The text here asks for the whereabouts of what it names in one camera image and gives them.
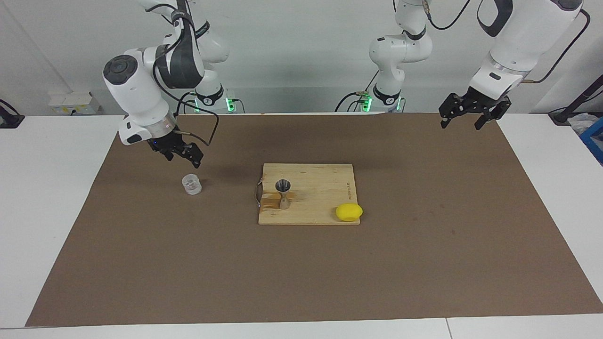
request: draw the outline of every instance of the white wall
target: white wall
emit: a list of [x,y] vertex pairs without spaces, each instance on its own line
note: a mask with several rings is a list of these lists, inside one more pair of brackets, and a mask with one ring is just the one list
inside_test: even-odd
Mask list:
[[[129,48],[157,45],[171,31],[161,17],[145,13],[135,0],[2,2],[6,7],[0,6],[5,11],[0,19],[14,16],[34,49],[67,85],[77,92],[92,91],[109,114],[122,111],[101,78],[106,61]],[[436,2],[434,20],[447,24],[463,3]],[[474,0],[452,29],[428,28],[434,40],[432,57],[404,67],[407,112],[436,112],[449,92],[467,89],[493,43],[475,20],[478,3]],[[593,16],[591,28],[547,82],[523,85],[512,93],[513,112],[532,110],[596,40],[603,29],[603,5],[587,0],[585,8]],[[197,0],[192,6],[194,13],[202,9],[212,28],[231,44],[230,58],[217,69],[225,86],[245,101],[248,112],[333,110],[344,94],[364,89],[374,74],[376,67],[368,58],[371,39],[400,32],[388,0]],[[548,70],[582,23],[583,18],[577,20],[542,58],[533,77]],[[36,66],[41,56],[32,55],[35,51],[15,42],[13,35],[5,29],[0,32],[0,95],[25,114],[51,114],[45,107],[47,91],[60,81],[51,69]],[[567,98],[552,98],[547,105],[567,103]]]
[[[534,109],[550,112],[566,107],[603,74],[603,36],[588,48],[562,76]],[[603,87],[594,92],[596,95]],[[603,110],[603,95],[584,103],[576,112],[600,112]]]

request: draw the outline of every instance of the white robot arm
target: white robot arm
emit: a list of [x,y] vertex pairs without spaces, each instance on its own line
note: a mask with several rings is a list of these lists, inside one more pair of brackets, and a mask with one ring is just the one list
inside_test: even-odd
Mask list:
[[534,69],[582,8],[582,0],[527,0],[518,8],[512,0],[494,2],[498,10],[494,22],[489,26],[479,22],[488,35],[496,37],[494,47],[469,82],[467,93],[451,93],[440,106],[442,128],[468,112],[482,114],[476,129],[500,119],[511,105],[507,93]]
[[404,83],[403,63],[419,62],[431,54],[433,43],[426,33],[422,0],[399,0],[396,22],[402,34],[377,38],[371,42],[369,56],[379,67],[372,89],[372,110],[395,110]]
[[[225,90],[215,71],[206,70],[204,61],[225,61],[228,48],[219,37],[210,33],[206,21],[195,30],[186,0],[139,2],[147,12],[166,17],[173,24],[175,33],[166,36],[163,45],[130,49],[105,65],[105,84],[128,113],[119,126],[119,136],[125,145],[147,141],[154,151],[168,160],[172,160],[175,153],[198,168],[203,153],[195,143],[186,144],[182,140],[183,133],[176,124],[177,113],[172,113],[162,98],[159,79],[171,89],[194,88],[205,106],[215,107]],[[208,50],[205,57],[200,42]]]

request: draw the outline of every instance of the clear plastic cup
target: clear plastic cup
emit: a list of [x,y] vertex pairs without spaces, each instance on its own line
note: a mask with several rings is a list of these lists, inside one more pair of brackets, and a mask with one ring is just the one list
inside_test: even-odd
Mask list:
[[201,192],[201,183],[199,177],[195,174],[187,174],[182,178],[182,186],[185,187],[185,191],[190,195],[195,195]]

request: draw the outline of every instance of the brown paper sheet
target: brown paper sheet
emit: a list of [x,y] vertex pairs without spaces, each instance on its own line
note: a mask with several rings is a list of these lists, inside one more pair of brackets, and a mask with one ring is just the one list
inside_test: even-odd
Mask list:
[[[27,326],[603,312],[499,127],[474,120],[223,116],[198,170],[116,139]],[[362,224],[258,225],[270,162],[352,163]]]

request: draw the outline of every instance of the jigger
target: jigger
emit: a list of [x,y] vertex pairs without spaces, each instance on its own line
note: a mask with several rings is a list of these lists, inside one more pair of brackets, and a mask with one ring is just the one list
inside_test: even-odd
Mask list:
[[279,209],[287,209],[291,201],[287,198],[287,193],[291,189],[291,183],[288,180],[280,179],[276,182],[276,191],[280,194]]

